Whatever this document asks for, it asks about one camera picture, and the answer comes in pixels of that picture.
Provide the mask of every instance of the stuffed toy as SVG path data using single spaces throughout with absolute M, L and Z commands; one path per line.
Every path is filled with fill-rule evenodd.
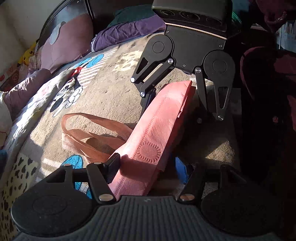
M 29 58 L 35 54 L 36 42 L 22 55 L 20 60 L 17 62 L 17 66 L 20 66 L 22 63 L 29 65 Z

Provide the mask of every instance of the blanket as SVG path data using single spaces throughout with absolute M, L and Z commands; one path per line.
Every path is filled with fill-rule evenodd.
M 7 163 L 4 173 L 0 179 L 1 190 L 6 183 L 8 176 L 10 175 L 13 163 L 15 162 L 18 152 L 22 147 L 27 135 L 41 117 L 42 113 L 47 107 L 47 104 L 65 84 L 65 81 L 69 78 L 69 75 L 72 72 L 72 70 L 64 71 L 45 83 L 29 100 L 28 104 L 21 110 L 18 117 L 15 119 L 3 147 L 3 149 L 7 151 Z
M 64 114 L 83 112 L 120 121 L 132 129 L 135 127 L 141 113 L 141 97 L 136 87 L 130 82 L 130 78 L 151 36 L 153 35 L 114 45 L 97 53 L 90 53 L 84 59 L 64 67 L 64 69 L 73 69 L 80 65 L 86 65 L 77 79 L 67 82 L 54 97 L 20 151 L 21 154 L 38 163 L 36 182 L 52 173 L 62 163 L 67 162 L 83 167 L 87 164 L 83 157 L 62 148 L 60 122 Z M 164 84 L 183 80 L 192 80 L 196 86 L 194 76 L 189 76 L 175 69 L 158 84 L 157 91 Z M 195 98 L 193 104 L 195 105 L 194 107 L 198 105 L 198 97 Z M 210 140 L 207 138 L 209 145 L 206 151 L 201 153 L 205 154 L 203 158 L 211 165 L 213 165 L 213 162 L 217 162 L 218 165 L 221 165 L 221 163 L 238 163 L 237 155 L 234 154 L 238 154 L 238 152 L 233 127 L 225 128 L 233 126 L 231 123 L 232 118 L 230 114 L 228 120 L 226 118 L 224 121 L 224 124 L 219 123 L 219 126 L 215 128 L 223 129 L 223 131 L 218 132 L 216 139 L 215 134 L 211 134 L 211 137 L 216 142 L 210 145 Z M 79 116 L 69 119 L 67 125 L 68 129 L 86 129 L 89 132 L 100 135 L 115 136 L 113 132 L 103 127 L 98 127 Z M 212 129 L 214 125 L 211 124 L 207 128 Z M 86 142 L 108 154 L 112 154 L 114 151 L 91 138 L 87 139 Z M 199 150 L 200 148 L 195 148 L 194 153 L 197 153 Z M 188 158 L 193 158 L 194 155 L 188 154 L 187 156 Z M 80 185 L 80 190 L 87 191 L 87 189 L 87 184 L 82 183 Z
M 16 234 L 14 224 L 10 224 L 9 212 L 15 198 L 63 164 L 69 163 L 74 168 L 87 165 L 82 156 L 62 148 L 60 123 L 64 114 L 84 112 L 120 121 L 132 129 L 135 127 L 141 113 L 141 97 L 130 78 L 153 35 L 90 53 L 85 58 L 64 66 L 60 70 L 61 73 L 44 84 L 21 111 L 5 142 L 9 157 L 5 174 L 0 179 L 0 186 L 4 186 L 2 202 L 6 209 L 6 216 L 0 216 L 0 229 L 4 240 Z M 69 80 L 69 75 L 78 66 L 84 68 L 76 79 Z M 158 84 L 157 92 L 164 84 L 183 80 L 192 80 L 196 87 L 194 76 L 175 69 Z M 213 90 L 211 81 L 206 81 L 206 86 L 207 91 Z M 200 124 L 194 112 L 197 107 L 196 91 L 190 107 L 190 120 L 193 121 L 186 122 L 189 124 L 186 124 L 184 131 L 177 137 L 177 142 L 182 139 L 183 141 L 175 149 L 174 155 L 184 157 L 189 163 L 203 162 L 208 167 L 219 167 L 227 163 L 239 168 L 231 112 L 227 113 L 223 122 Z M 116 137 L 115 133 L 79 116 L 69 119 L 66 127 Z M 102 152 L 114 152 L 112 148 L 92 138 L 85 141 Z M 182 187 L 175 176 L 174 164 L 169 161 L 167 169 L 152 187 L 150 195 L 177 195 Z M 75 188 L 91 198 L 87 183 L 75 183 Z

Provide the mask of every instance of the bed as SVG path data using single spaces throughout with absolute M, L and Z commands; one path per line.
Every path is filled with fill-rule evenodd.
M 113 19 L 114 11 L 127 6 L 151 3 L 150 0 L 141 3 L 136 0 L 110 0 L 104 3 L 96 0 L 65 0 L 46 20 L 40 34 L 39 47 L 45 44 L 53 29 L 62 21 L 68 22 L 87 13 L 91 16 L 95 33 L 98 33 Z M 84 112 L 120 121 L 132 129 L 135 127 L 141 113 L 141 97 L 130 82 L 130 77 L 153 35 L 149 34 L 89 53 L 82 59 L 62 66 L 22 109 L 6 141 L 9 157 L 0 179 L 0 187 L 3 189 L 1 201 L 5 207 L 4 218 L 0 217 L 3 240 L 9 240 L 17 233 L 11 222 L 10 207 L 19 195 L 62 164 L 71 163 L 75 168 L 87 165 L 83 157 L 62 148 L 60 122 L 64 114 Z M 77 80 L 69 81 L 68 77 L 78 66 L 84 67 Z M 191 80 L 196 86 L 194 76 L 175 69 L 157 86 L 157 91 L 166 83 L 183 80 Z M 207 90 L 213 90 L 210 81 L 207 82 Z M 199 160 L 208 167 L 231 164 L 239 168 L 239 152 L 232 120 L 233 114 L 241 112 L 238 96 L 232 96 L 231 108 L 225 121 L 202 126 L 196 122 L 197 117 L 193 111 L 198 106 L 196 92 L 195 101 L 191 106 L 194 125 L 184 128 L 184 132 L 180 134 L 180 139 L 183 136 L 188 141 L 181 142 L 175 154 L 184 157 L 189 163 Z M 80 117 L 71 118 L 67 127 L 114 136 L 114 133 Z M 88 139 L 87 143 L 108 154 L 114 151 L 92 139 Z M 87 183 L 77 183 L 75 187 L 89 195 Z M 168 172 L 160 177 L 151 194 L 174 195 L 181 187 L 175 173 Z

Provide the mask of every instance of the bag handle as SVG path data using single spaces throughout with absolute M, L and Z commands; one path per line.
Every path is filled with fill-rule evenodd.
M 85 130 L 80 129 L 71 129 L 67 130 L 66 128 L 66 122 L 67 120 L 72 117 L 80 115 L 83 116 L 93 123 L 96 123 L 100 126 L 103 126 L 111 131 L 116 132 L 121 138 L 124 140 L 121 140 L 116 137 L 103 137 L 99 136 L 95 133 L 88 132 Z M 129 136 L 132 133 L 132 129 L 130 129 L 128 126 L 126 126 L 123 123 L 120 123 L 115 120 L 109 120 L 106 118 L 98 117 L 95 115 L 85 114 L 85 113 L 72 113 L 72 114 L 66 114 L 62 117 L 61 120 L 61 126 L 62 126 L 62 147 L 66 150 L 72 151 L 74 153 L 83 155 L 86 157 L 88 162 L 106 162 L 108 158 L 110 157 L 109 154 L 103 153 L 101 151 L 98 151 L 91 145 L 84 143 L 82 140 L 85 138 L 95 138 L 99 140 L 102 143 L 105 143 L 112 147 L 113 149 L 118 149 L 120 146 L 122 146 L 126 140 L 129 138 Z

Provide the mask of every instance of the metal screw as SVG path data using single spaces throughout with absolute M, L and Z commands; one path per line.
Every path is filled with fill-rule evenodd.
M 199 74 L 201 71 L 202 71 L 202 69 L 201 69 L 200 67 L 196 67 L 196 68 L 195 68 L 195 72 L 196 72 L 196 73 Z
M 100 201 L 102 202 L 109 202 L 111 200 L 113 200 L 113 196 L 111 194 L 102 194 L 99 196 Z
M 190 194 L 190 193 L 185 193 L 185 194 L 182 194 L 180 196 L 180 199 L 185 202 L 185 201 L 192 201 L 194 199 L 194 195 Z

